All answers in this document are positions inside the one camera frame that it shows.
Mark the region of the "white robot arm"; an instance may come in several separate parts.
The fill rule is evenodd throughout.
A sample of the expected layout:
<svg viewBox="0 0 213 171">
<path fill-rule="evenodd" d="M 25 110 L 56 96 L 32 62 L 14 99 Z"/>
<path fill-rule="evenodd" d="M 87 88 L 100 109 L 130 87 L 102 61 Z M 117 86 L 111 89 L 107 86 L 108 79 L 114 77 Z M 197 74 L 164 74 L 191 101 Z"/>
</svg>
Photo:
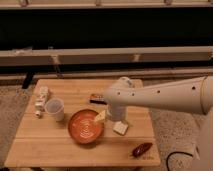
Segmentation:
<svg viewBox="0 0 213 171">
<path fill-rule="evenodd" d="M 142 106 L 205 115 L 190 171 L 213 171 L 213 76 L 136 88 L 121 77 L 103 93 L 106 116 L 112 121 L 125 118 L 127 106 Z"/>
</svg>

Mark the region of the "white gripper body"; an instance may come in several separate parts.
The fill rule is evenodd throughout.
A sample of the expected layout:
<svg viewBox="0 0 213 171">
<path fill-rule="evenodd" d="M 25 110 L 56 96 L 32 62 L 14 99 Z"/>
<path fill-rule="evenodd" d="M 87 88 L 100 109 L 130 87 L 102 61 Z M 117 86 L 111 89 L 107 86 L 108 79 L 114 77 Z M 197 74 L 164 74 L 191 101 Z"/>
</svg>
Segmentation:
<svg viewBox="0 0 213 171">
<path fill-rule="evenodd" d="M 109 105 L 107 117 L 113 122 L 123 121 L 126 117 L 126 108 L 124 106 Z"/>
</svg>

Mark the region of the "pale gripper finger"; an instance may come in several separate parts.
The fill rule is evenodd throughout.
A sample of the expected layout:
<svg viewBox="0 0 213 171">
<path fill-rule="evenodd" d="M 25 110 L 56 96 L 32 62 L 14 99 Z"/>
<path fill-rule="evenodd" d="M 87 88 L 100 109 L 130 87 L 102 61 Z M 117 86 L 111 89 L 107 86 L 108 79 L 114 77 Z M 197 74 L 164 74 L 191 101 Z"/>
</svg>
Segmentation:
<svg viewBox="0 0 213 171">
<path fill-rule="evenodd" d="M 102 112 L 100 112 L 95 118 L 94 118 L 94 122 L 98 123 L 98 122 L 104 122 L 106 119 L 106 111 L 103 110 Z"/>
</svg>

